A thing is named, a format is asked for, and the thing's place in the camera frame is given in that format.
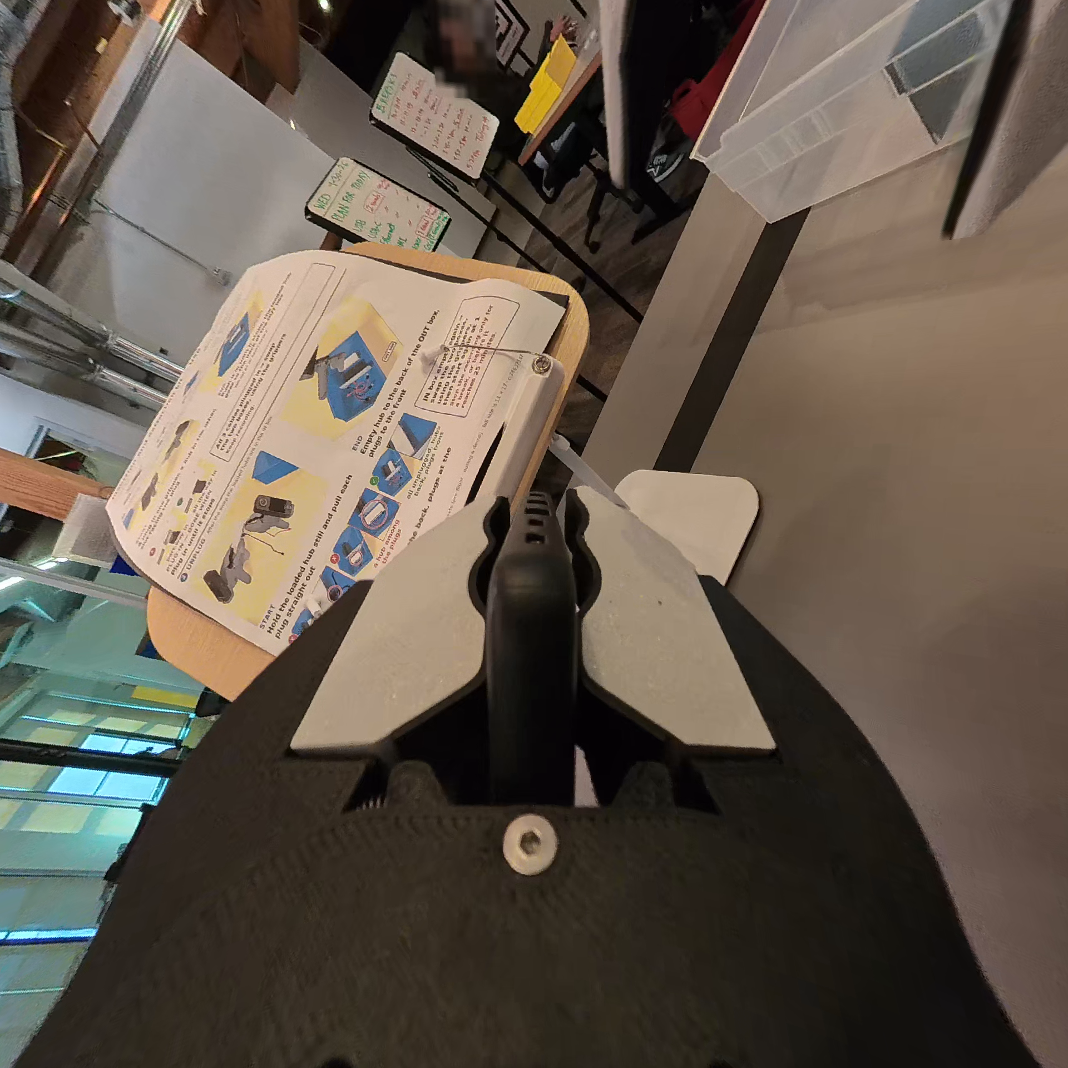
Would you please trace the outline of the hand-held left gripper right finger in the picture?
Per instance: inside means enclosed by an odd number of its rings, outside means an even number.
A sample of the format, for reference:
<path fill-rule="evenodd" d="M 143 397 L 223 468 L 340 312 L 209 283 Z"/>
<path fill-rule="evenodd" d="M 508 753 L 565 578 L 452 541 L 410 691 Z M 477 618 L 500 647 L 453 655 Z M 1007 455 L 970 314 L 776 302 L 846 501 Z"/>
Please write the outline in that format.
<path fill-rule="evenodd" d="M 593 785 L 637 764 L 778 754 L 708 578 L 675 541 L 594 488 L 568 492 L 580 615 L 581 751 Z"/>

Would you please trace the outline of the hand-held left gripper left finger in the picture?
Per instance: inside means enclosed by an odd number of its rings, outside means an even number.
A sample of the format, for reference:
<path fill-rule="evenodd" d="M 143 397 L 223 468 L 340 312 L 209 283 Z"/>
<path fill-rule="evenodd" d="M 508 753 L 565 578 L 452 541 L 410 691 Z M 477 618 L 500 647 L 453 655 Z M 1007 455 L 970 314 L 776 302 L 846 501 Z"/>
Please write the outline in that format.
<path fill-rule="evenodd" d="M 475 684 L 484 609 L 472 576 L 491 548 L 500 498 L 477 498 L 388 563 L 340 642 L 290 752 L 368 755 Z"/>

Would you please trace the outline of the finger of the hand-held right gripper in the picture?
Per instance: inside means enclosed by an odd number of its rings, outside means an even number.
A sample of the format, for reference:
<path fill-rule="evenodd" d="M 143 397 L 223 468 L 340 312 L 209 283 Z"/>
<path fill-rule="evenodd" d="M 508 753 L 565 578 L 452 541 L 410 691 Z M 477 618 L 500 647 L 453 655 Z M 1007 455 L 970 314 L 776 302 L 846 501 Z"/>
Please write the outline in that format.
<path fill-rule="evenodd" d="M 943 221 L 986 232 L 1067 143 L 1067 3 L 1014 1 Z"/>

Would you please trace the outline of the black usb hub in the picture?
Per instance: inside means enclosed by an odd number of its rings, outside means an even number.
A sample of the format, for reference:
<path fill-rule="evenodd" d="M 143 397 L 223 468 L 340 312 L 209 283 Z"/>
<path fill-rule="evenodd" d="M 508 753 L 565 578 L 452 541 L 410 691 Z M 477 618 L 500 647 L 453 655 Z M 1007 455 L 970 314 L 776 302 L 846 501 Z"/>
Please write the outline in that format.
<path fill-rule="evenodd" d="M 500 805 L 569 808 L 576 792 L 579 625 L 550 496 L 514 515 L 485 599 L 488 788 Z"/>

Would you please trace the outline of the clear plastic bin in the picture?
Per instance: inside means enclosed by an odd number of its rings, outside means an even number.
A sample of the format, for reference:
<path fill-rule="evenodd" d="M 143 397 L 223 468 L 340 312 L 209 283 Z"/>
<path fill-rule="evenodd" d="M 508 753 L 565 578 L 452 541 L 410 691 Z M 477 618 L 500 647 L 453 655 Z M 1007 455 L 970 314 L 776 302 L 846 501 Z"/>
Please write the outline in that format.
<path fill-rule="evenodd" d="M 965 140 L 1012 7 L 767 2 L 691 158 L 775 222 Z"/>

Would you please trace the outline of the instruction sheet on stand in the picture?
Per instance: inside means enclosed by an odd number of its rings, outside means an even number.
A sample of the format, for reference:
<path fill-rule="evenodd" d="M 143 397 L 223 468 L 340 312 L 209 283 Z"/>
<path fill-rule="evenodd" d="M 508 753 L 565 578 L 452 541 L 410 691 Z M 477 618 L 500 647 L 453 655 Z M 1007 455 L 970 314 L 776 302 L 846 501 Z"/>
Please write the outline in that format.
<path fill-rule="evenodd" d="M 563 367 L 563 384 L 557 387 L 547 414 L 538 426 L 540 434 L 527 450 L 527 466 L 512 496 L 512 512 L 517 514 L 527 491 L 548 451 L 557 419 L 578 370 L 587 350 L 590 316 L 582 294 L 556 274 L 543 274 L 518 267 L 481 260 L 459 260 L 442 253 L 422 252 L 371 244 L 354 245 L 340 253 L 344 260 L 372 260 L 407 270 L 430 274 L 451 282 L 511 281 L 527 290 L 562 303 L 565 315 L 546 352 Z M 157 585 L 150 588 L 146 604 L 150 638 L 162 658 L 188 676 L 230 701 L 273 663 L 274 654 L 260 649 L 242 637 L 233 634 L 217 621 L 208 619 Z"/>

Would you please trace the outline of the red office chair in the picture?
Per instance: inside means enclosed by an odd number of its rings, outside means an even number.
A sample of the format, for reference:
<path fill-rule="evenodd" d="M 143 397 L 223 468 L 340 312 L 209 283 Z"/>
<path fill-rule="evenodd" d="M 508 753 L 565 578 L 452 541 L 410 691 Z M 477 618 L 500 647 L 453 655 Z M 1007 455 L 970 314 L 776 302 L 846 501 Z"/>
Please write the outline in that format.
<path fill-rule="evenodd" d="M 710 114 L 714 110 L 728 77 L 738 62 L 766 1 L 742 1 L 740 12 L 731 15 L 728 42 L 714 59 L 714 64 L 700 80 L 687 78 L 671 96 L 669 114 L 693 143 L 698 143 Z"/>

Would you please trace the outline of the black office chair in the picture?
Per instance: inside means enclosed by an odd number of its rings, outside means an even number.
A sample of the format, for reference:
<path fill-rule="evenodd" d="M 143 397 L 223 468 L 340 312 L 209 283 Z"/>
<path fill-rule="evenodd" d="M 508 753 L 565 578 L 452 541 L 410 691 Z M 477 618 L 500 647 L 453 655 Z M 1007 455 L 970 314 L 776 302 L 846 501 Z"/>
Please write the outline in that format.
<path fill-rule="evenodd" d="M 590 130 L 604 131 L 604 103 L 597 96 L 574 103 L 541 142 L 541 148 L 522 167 L 527 179 L 547 204 L 555 203 L 568 182 L 581 176 L 599 155 Z M 664 116 L 654 137 L 646 174 L 661 185 L 684 162 L 689 146 L 689 139 L 674 117 Z"/>

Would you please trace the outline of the white easel board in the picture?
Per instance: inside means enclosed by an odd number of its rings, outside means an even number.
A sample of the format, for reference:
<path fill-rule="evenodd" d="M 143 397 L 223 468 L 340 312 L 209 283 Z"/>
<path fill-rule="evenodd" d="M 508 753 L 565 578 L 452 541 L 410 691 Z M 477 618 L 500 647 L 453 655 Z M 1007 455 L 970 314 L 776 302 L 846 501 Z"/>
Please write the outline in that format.
<path fill-rule="evenodd" d="M 452 223 L 447 209 L 349 157 L 330 167 L 307 200 L 304 218 L 342 241 L 429 252 Z"/>
<path fill-rule="evenodd" d="M 474 184 L 483 175 L 500 121 L 411 57 L 397 52 L 370 105 L 370 123 Z"/>

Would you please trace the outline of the yellow plastic bin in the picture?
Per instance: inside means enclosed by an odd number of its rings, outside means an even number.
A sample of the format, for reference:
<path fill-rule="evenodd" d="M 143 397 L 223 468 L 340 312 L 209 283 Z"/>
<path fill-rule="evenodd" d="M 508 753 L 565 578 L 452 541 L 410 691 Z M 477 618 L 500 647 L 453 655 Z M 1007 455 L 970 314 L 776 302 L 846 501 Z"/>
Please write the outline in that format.
<path fill-rule="evenodd" d="M 564 92 L 577 63 L 577 56 L 568 40 L 561 35 L 552 43 L 541 66 L 534 73 L 528 88 L 527 100 L 515 116 L 515 124 L 523 134 L 533 134 Z"/>

